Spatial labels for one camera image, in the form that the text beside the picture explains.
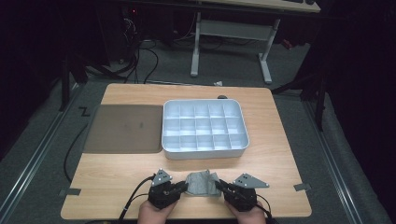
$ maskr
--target hand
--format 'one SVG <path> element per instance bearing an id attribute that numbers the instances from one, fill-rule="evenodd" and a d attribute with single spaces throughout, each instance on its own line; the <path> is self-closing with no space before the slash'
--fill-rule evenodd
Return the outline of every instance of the hand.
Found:
<path id="1" fill-rule="evenodd" d="M 230 203 L 227 201 L 224 201 L 225 205 L 230 209 L 230 211 L 233 213 L 233 215 L 236 217 L 238 220 L 239 224 L 265 224 L 265 214 L 264 212 L 254 206 L 250 211 L 248 212 L 239 212 L 234 208 Z"/>
<path id="2" fill-rule="evenodd" d="M 149 201 L 144 201 L 140 204 L 139 217 L 137 219 L 138 224 L 164 224 L 169 214 L 173 211 L 177 204 L 169 204 L 169 206 L 159 209 L 152 205 Z"/>

